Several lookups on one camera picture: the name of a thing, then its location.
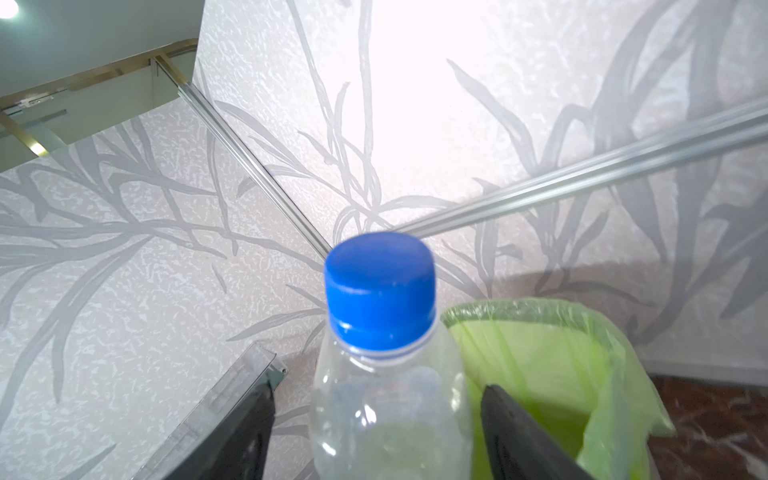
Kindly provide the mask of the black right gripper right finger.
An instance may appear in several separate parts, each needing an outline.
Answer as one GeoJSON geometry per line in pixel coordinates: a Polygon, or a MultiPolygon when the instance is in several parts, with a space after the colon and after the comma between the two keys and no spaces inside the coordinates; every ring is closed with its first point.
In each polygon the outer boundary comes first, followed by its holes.
{"type": "Polygon", "coordinates": [[[481,421],[490,470],[505,480],[592,480],[503,388],[489,385],[481,421]]]}

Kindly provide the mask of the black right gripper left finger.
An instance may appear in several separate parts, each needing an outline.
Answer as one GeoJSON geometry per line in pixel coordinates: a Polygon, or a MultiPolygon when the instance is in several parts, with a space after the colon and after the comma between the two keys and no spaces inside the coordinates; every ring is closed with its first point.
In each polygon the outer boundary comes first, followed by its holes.
{"type": "Polygon", "coordinates": [[[262,479],[275,415],[273,388],[257,386],[165,478],[262,479]]]}

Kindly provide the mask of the clear bottle blue cap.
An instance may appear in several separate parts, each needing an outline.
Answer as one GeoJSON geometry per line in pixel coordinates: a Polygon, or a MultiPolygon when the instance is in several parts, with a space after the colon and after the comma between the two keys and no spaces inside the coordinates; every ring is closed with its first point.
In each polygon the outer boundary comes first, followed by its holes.
{"type": "Polygon", "coordinates": [[[440,322],[433,255],[375,232],[324,263],[327,329],[309,414],[322,479],[467,479],[473,425],[459,349],[440,322]]]}

